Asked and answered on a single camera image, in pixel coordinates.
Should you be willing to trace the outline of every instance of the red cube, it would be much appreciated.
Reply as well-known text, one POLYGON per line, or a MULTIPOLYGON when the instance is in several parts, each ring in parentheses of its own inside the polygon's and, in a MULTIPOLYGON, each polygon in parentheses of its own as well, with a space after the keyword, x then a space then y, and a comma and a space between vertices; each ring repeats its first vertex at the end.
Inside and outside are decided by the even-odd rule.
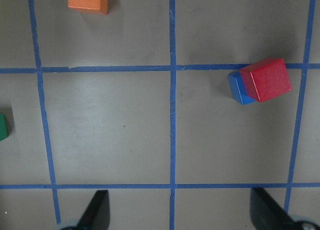
POLYGON ((264 102, 291 91, 285 61, 267 58, 240 69, 247 95, 264 102))

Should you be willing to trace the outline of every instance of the block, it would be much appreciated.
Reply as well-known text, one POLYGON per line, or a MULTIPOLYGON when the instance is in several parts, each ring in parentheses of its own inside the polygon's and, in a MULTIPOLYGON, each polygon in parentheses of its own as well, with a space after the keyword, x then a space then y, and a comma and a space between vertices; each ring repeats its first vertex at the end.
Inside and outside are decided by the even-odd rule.
POLYGON ((247 95, 264 102, 291 91, 291 84, 282 58, 267 58, 240 69, 247 95))
POLYGON ((0 141, 8 137, 5 115, 0 113, 0 141))
POLYGON ((80 13, 108 14, 108 0, 68 0, 68 7, 80 13))
POLYGON ((230 73, 228 75, 228 81, 229 81, 233 98, 236 101, 238 101, 242 105, 255 102, 254 99, 247 96, 247 92, 239 71, 230 73))

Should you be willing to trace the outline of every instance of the green block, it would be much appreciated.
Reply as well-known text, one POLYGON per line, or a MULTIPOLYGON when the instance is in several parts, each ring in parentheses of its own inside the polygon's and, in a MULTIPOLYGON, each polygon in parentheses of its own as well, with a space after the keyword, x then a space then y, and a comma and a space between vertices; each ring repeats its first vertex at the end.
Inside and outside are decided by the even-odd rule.
POLYGON ((0 141, 8 137, 5 115, 0 113, 0 141))

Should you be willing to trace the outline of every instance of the orange cube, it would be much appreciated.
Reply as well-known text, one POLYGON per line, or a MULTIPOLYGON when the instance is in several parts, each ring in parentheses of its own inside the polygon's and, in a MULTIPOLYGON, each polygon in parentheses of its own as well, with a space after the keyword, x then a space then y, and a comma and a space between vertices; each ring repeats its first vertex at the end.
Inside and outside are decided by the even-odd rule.
POLYGON ((108 0, 68 0, 68 7, 80 13, 108 14, 108 0))

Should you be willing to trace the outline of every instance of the blue cube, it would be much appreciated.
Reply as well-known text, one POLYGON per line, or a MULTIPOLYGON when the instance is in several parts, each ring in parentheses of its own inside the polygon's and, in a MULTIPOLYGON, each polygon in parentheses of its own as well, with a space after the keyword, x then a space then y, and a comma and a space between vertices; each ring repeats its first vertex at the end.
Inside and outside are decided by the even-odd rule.
POLYGON ((247 96, 245 85, 239 71, 230 73, 228 75, 228 80, 234 100, 242 105, 255 102, 254 99, 247 96))

